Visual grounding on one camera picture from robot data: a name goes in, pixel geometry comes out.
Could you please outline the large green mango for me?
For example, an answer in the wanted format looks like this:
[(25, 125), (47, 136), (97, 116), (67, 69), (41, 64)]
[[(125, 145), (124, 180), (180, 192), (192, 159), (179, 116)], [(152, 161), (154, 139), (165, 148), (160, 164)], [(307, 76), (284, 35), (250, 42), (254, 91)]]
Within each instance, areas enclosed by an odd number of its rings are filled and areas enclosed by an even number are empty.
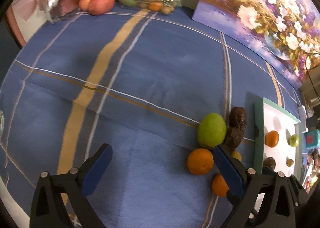
[(197, 141), (201, 147), (213, 149), (223, 143), (227, 132), (224, 118), (217, 113), (206, 115), (197, 130)]

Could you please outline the dark avocado in tray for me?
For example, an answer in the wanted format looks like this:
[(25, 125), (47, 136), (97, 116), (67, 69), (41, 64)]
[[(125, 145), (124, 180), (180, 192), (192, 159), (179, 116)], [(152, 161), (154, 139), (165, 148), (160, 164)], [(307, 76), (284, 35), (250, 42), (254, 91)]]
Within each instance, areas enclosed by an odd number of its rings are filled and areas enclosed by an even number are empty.
[(263, 167), (274, 170), (276, 167), (276, 160), (273, 157), (267, 157), (263, 162)]

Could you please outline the small orange near finger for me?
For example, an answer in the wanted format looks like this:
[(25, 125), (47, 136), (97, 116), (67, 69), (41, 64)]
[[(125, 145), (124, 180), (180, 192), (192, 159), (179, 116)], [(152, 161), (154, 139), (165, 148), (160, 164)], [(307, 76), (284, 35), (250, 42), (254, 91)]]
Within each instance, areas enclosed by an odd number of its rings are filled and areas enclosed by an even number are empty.
[(220, 173), (213, 178), (211, 187), (213, 193), (219, 197), (226, 197), (229, 191), (229, 187)]

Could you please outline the small brown longan fruit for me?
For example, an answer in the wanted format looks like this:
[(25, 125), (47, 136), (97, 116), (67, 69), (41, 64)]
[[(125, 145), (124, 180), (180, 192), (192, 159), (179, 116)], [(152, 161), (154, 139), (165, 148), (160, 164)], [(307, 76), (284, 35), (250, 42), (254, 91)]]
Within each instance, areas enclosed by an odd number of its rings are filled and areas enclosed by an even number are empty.
[(288, 167), (291, 167), (293, 164), (294, 164), (294, 160), (292, 160), (291, 158), (289, 158), (289, 159), (287, 160), (287, 162), (286, 162), (286, 165), (287, 165)]

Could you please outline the orange in tray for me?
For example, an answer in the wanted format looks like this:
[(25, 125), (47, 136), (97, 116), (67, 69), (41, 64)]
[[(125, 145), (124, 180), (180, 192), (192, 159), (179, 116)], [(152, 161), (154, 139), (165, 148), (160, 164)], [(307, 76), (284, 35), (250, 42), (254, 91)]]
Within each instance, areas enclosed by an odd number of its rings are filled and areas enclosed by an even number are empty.
[(277, 146), (278, 142), (279, 142), (279, 134), (276, 130), (272, 130), (266, 134), (265, 144), (268, 147), (274, 148)]

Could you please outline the white tray teal rim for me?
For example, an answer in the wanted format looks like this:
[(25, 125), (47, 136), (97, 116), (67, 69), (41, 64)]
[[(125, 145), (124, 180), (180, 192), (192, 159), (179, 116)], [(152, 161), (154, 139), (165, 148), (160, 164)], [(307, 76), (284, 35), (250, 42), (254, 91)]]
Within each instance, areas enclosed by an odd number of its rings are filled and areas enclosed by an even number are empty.
[(261, 174), (264, 161), (275, 160), (275, 172), (300, 178), (302, 131), (300, 120), (267, 98), (254, 104), (255, 146), (253, 168)]

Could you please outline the dark brown avocado lower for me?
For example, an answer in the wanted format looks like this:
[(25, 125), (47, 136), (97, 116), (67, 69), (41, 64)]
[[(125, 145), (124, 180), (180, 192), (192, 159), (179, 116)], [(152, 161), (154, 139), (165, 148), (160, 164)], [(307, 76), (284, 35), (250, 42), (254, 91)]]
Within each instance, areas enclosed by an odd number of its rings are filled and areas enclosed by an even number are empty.
[(240, 128), (228, 127), (223, 145), (228, 149), (229, 152), (233, 152), (241, 143), (244, 138), (244, 132)]

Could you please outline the dark brown avocado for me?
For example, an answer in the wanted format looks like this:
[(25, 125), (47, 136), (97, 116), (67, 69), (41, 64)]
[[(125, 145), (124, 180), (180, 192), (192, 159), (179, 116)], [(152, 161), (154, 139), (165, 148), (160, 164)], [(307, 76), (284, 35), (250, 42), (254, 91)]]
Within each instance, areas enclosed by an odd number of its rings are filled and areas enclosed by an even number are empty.
[(233, 107), (229, 114), (229, 126), (245, 130), (247, 125), (247, 112), (244, 107)]
[(240, 128), (228, 127), (223, 145), (228, 149), (229, 152), (233, 152), (241, 143), (244, 138), (244, 132)]

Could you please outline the small green apple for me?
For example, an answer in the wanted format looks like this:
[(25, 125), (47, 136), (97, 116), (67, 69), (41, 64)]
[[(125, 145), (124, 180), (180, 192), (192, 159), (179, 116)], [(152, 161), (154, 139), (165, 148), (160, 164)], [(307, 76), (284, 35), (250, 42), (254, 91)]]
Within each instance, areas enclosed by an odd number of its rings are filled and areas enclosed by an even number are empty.
[(299, 136), (297, 134), (290, 136), (288, 143), (291, 147), (297, 147), (299, 145)]

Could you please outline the large orange on cloth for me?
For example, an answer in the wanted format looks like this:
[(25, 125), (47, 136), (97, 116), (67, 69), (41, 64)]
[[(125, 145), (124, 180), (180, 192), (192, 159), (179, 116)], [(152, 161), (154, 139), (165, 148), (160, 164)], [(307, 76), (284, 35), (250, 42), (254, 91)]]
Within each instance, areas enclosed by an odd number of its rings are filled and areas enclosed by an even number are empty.
[(208, 174), (214, 166), (212, 152), (205, 148), (195, 149), (187, 157), (186, 166), (193, 175)]

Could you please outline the teal toy box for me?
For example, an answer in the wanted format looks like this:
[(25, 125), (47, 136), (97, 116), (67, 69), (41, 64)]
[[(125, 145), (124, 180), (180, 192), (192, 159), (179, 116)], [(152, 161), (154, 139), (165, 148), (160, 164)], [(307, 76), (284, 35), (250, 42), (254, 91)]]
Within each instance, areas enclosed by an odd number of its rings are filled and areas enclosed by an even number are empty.
[(320, 147), (319, 129), (314, 129), (304, 133), (305, 146), (307, 151), (313, 151)]

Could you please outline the dark brown avocado upper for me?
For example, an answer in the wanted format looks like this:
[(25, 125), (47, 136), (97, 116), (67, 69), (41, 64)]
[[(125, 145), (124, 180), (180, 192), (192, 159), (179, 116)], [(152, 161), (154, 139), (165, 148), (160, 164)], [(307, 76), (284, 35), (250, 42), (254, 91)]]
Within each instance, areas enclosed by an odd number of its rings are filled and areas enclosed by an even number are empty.
[(233, 107), (229, 114), (229, 126), (245, 130), (247, 125), (247, 112), (244, 107)]

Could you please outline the white power strip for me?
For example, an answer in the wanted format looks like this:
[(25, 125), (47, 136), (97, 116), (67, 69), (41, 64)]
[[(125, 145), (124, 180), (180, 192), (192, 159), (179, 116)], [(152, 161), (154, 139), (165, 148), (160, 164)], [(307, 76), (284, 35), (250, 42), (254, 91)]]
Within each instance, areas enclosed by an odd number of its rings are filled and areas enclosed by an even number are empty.
[(299, 119), (302, 124), (302, 133), (307, 132), (308, 128), (306, 127), (306, 110), (305, 106), (301, 105), (298, 107)]

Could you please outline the blue plaid tablecloth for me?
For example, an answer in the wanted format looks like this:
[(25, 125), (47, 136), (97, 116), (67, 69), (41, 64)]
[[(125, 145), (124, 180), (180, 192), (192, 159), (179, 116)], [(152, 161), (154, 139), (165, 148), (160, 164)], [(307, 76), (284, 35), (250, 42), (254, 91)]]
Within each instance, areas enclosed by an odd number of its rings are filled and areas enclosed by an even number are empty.
[(239, 146), (254, 153), (254, 103), (298, 115), (299, 92), (270, 63), (188, 10), (116, 9), (44, 24), (1, 87), (1, 177), (26, 213), (40, 173), (66, 173), (103, 143), (113, 158), (89, 202), (106, 227), (219, 227), (231, 205), (215, 170), (191, 175), (197, 127), (211, 112), (247, 111)]

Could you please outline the floral painting canvas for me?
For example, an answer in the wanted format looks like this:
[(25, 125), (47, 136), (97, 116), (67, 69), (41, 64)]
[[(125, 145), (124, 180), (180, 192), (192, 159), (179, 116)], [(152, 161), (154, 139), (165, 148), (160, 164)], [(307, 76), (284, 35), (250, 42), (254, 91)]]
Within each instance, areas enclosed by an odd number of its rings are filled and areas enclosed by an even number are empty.
[(261, 56), (296, 88), (319, 65), (319, 11), (312, 0), (199, 0), (193, 19)]

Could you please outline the red apple behind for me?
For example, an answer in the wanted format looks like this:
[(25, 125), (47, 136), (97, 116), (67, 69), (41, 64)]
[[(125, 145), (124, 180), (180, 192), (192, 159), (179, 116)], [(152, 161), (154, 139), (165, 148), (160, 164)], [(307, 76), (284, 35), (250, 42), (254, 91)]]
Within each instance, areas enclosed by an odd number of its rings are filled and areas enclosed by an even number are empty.
[(81, 11), (88, 11), (88, 5), (91, 0), (80, 0), (79, 1), (79, 8)]

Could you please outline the red apple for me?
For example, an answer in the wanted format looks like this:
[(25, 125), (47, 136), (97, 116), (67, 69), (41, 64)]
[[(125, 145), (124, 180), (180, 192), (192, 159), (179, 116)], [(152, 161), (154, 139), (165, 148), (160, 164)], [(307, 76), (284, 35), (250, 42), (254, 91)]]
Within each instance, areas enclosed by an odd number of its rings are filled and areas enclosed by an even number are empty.
[(88, 13), (94, 16), (103, 15), (112, 10), (115, 0), (90, 0)]
[(79, 8), (81, 11), (88, 11), (88, 5), (91, 0), (80, 0), (79, 1)]

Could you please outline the red apple front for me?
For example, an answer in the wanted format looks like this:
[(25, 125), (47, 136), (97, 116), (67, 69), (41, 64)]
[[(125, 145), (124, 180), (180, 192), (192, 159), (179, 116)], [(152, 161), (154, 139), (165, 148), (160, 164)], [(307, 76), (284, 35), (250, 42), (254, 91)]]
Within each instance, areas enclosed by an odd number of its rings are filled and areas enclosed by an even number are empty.
[(103, 15), (112, 10), (115, 0), (90, 0), (88, 13), (94, 16)]

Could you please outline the clear plastic fruit container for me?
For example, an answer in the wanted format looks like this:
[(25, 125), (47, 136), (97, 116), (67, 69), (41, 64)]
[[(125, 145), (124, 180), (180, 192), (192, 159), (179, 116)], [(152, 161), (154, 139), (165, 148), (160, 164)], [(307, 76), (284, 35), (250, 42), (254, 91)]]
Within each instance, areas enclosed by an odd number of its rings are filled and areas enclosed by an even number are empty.
[(118, 2), (124, 7), (145, 9), (169, 15), (182, 6), (183, 0), (118, 0)]

